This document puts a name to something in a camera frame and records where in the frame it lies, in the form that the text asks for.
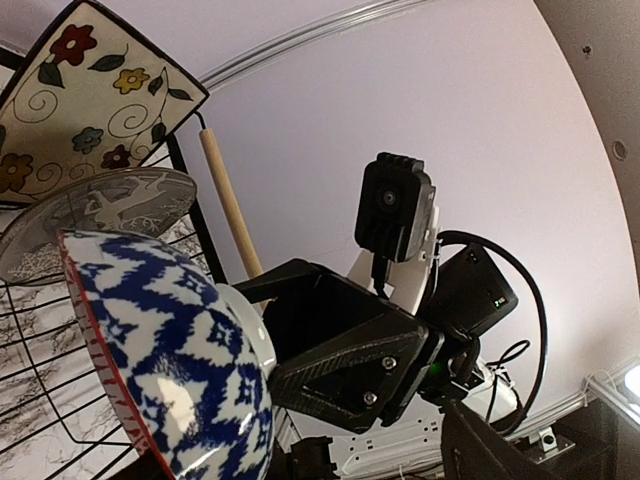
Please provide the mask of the blue white patterned bowl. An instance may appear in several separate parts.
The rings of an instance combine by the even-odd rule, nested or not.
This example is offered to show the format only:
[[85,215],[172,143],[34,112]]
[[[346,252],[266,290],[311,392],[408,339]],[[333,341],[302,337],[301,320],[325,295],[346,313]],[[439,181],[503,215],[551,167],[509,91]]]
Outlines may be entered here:
[[257,309],[165,242],[62,230],[58,245],[90,358],[140,453],[171,479],[262,479],[277,359]]

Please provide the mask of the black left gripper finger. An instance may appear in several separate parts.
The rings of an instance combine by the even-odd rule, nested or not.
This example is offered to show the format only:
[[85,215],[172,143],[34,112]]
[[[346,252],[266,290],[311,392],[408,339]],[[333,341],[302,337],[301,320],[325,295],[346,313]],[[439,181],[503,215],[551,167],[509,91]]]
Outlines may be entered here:
[[543,480],[550,472],[527,459],[479,415],[446,400],[441,456],[446,479]]

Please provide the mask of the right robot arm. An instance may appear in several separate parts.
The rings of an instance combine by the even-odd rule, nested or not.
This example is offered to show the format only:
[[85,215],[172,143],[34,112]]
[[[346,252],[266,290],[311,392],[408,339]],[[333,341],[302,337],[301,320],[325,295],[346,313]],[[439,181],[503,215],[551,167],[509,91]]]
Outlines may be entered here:
[[279,407],[358,434],[392,425],[414,398],[457,399],[492,421],[517,408],[480,338],[518,299],[478,244],[444,262],[432,242],[404,261],[363,251],[347,276],[293,259],[237,288],[265,307]]

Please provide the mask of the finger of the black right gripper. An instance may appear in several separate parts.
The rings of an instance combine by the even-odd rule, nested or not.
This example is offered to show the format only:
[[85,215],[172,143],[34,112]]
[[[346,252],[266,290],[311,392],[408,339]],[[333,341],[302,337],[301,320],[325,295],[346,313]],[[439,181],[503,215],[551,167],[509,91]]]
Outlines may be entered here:
[[429,329],[374,319],[278,366],[268,382],[274,405],[361,434],[411,373]]
[[400,364],[394,307],[319,264],[290,260],[234,288],[264,302],[279,370],[342,370],[385,358]]

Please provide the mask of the grey reindeer round plate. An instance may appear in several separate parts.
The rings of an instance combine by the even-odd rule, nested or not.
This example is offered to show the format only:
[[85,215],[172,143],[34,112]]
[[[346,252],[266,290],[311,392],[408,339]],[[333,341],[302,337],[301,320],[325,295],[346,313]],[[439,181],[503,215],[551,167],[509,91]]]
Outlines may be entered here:
[[60,229],[133,232],[159,237],[188,213],[197,185],[178,170],[114,170],[75,182],[27,207],[1,234],[1,281],[58,281]]

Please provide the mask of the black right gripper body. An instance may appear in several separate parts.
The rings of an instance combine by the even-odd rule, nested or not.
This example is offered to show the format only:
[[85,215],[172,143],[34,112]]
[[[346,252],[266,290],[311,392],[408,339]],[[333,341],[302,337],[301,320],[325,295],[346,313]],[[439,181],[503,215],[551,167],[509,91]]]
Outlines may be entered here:
[[[515,309],[518,297],[485,247],[470,243],[447,261],[441,261],[440,247],[426,242],[403,263],[362,251],[347,274],[372,292],[390,287],[392,303],[443,335],[440,343],[425,343],[411,373],[377,418],[385,426],[403,415],[414,396],[437,406],[460,400],[491,422],[519,407],[510,380],[480,356],[481,336]],[[384,265],[388,269],[381,284],[373,276]]]

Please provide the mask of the square floral ceramic plate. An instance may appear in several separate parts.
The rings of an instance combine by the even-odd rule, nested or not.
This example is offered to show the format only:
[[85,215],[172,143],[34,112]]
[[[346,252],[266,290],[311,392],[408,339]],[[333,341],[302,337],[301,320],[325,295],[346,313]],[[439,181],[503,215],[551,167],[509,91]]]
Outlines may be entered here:
[[1,92],[2,204],[142,165],[208,96],[105,5],[71,2]]

